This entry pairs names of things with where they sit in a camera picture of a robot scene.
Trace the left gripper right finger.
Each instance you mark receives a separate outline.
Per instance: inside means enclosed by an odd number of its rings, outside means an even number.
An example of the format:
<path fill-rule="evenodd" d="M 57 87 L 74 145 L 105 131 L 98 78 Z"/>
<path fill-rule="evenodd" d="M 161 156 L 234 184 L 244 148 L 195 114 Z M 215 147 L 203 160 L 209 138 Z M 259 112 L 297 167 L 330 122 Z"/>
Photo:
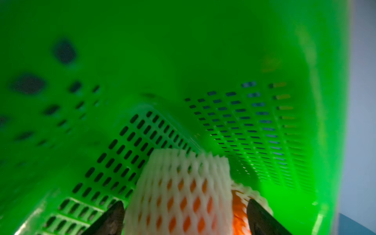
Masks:
<path fill-rule="evenodd" d="M 247 218 L 252 235 L 292 235 L 254 199 L 248 202 Z"/>

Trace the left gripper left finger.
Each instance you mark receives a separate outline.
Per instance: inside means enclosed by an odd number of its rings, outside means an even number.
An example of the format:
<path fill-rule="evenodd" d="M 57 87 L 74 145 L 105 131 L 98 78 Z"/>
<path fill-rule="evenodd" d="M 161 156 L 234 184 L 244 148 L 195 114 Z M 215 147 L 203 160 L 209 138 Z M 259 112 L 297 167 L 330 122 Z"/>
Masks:
<path fill-rule="evenodd" d="M 121 235 L 125 209 L 122 201 L 117 201 L 95 221 L 82 235 Z"/>

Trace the netted orange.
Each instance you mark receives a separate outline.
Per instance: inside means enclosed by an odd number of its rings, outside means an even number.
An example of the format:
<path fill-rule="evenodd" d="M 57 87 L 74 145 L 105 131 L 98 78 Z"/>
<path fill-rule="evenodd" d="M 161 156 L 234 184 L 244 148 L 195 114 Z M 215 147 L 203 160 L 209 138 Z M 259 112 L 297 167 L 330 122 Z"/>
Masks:
<path fill-rule="evenodd" d="M 232 208 L 233 208 L 233 234 L 234 235 L 251 235 L 247 217 L 247 206 L 251 199 L 256 200 L 267 212 L 274 216 L 268 201 L 261 196 L 259 191 L 251 187 L 232 182 Z"/>
<path fill-rule="evenodd" d="M 233 209 L 226 157 L 154 150 L 127 206 L 126 235 L 231 235 Z"/>

